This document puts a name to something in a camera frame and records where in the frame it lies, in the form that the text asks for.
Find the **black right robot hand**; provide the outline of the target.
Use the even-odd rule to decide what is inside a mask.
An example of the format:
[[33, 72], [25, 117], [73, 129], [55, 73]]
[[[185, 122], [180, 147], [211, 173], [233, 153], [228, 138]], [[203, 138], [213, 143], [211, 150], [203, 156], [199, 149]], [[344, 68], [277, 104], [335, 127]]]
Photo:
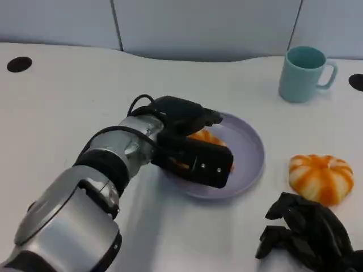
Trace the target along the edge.
[[341, 221], [322, 204], [283, 192], [265, 217], [287, 226], [265, 227], [256, 259], [284, 249], [312, 271], [362, 271], [362, 251], [353, 249]]

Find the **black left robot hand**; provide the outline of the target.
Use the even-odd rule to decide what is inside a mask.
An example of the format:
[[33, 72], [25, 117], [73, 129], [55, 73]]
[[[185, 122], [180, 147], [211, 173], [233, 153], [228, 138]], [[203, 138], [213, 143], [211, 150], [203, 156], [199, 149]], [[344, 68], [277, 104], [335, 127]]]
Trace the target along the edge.
[[147, 108], [163, 122], [166, 130], [180, 136], [191, 135], [223, 120], [220, 112], [173, 96], [157, 98]]

